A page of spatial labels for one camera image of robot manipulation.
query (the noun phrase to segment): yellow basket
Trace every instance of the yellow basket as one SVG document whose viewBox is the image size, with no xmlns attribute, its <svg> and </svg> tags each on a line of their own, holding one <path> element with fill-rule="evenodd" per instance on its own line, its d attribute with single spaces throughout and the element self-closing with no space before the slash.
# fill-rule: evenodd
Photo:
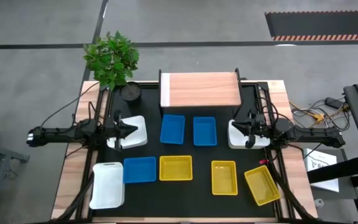
<svg viewBox="0 0 358 224">
<path fill-rule="evenodd" d="M 259 206 L 280 199 L 280 193 L 270 175 L 267 166 L 248 170 L 244 173 L 252 196 Z"/>
<path fill-rule="evenodd" d="M 191 156 L 160 156 L 160 180 L 193 180 Z"/>
<path fill-rule="evenodd" d="M 237 174 L 234 161 L 212 161 L 212 194 L 237 195 Z"/>
</svg>

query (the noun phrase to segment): concrete floor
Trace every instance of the concrete floor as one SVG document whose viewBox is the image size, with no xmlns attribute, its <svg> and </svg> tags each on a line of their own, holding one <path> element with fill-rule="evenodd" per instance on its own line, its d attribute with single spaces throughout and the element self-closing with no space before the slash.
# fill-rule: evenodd
<svg viewBox="0 0 358 224">
<path fill-rule="evenodd" d="M 0 44 L 91 42 L 101 0 L 0 0 Z M 358 0 L 110 0 L 102 35 L 119 29 L 136 42 L 270 40 L 264 12 L 355 10 Z M 48 220 L 62 168 L 65 144 L 29 148 L 25 137 L 49 114 L 78 96 L 83 78 L 81 49 L 0 50 L 0 145 L 31 154 L 28 164 L 0 195 L 0 223 Z M 358 45 L 297 47 L 193 47 L 140 49 L 136 80 L 166 72 L 216 72 L 239 68 L 241 76 L 284 80 L 300 106 L 358 83 Z M 70 124 L 71 106 L 46 126 Z M 301 120 L 308 124 L 312 120 Z M 348 158 L 358 156 L 352 122 L 343 133 Z M 358 220 L 350 200 L 326 202 L 323 220 Z"/>
</svg>

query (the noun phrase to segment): black pot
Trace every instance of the black pot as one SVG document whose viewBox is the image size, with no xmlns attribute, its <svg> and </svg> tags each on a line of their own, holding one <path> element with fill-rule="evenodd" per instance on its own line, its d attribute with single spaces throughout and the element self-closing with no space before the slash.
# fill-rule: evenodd
<svg viewBox="0 0 358 224">
<path fill-rule="evenodd" d="M 136 82 L 128 82 L 121 87 L 119 94 L 128 104 L 138 103 L 142 96 L 142 88 Z"/>
</svg>

